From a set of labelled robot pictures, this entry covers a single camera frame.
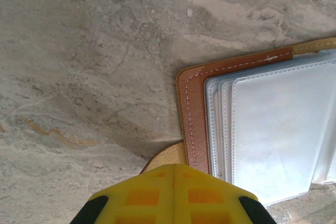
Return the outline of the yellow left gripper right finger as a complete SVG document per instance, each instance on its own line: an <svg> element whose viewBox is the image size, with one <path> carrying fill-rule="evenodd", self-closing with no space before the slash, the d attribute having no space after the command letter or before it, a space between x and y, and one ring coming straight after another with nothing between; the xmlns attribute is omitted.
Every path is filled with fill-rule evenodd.
<svg viewBox="0 0 336 224"><path fill-rule="evenodd" d="M173 223L271 223L253 193L187 165L173 171Z"/></svg>

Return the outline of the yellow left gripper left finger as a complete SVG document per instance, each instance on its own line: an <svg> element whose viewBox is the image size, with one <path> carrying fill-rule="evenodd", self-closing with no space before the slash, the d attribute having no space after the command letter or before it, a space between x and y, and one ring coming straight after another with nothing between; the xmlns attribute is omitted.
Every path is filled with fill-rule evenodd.
<svg viewBox="0 0 336 224"><path fill-rule="evenodd" d="M94 193L71 223L174 223L174 166L163 165Z"/></svg>

